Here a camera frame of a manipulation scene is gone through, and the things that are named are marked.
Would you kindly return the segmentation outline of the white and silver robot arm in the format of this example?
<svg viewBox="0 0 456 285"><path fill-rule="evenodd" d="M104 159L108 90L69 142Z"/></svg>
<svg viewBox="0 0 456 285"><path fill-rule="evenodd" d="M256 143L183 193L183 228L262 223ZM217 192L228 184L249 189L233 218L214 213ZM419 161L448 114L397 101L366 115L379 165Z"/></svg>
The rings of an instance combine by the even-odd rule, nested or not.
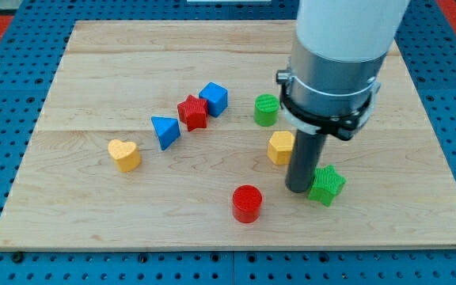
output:
<svg viewBox="0 0 456 285"><path fill-rule="evenodd" d="M308 135L347 141L371 117L378 73L409 0L301 0L287 68L276 74L284 117Z"/></svg>

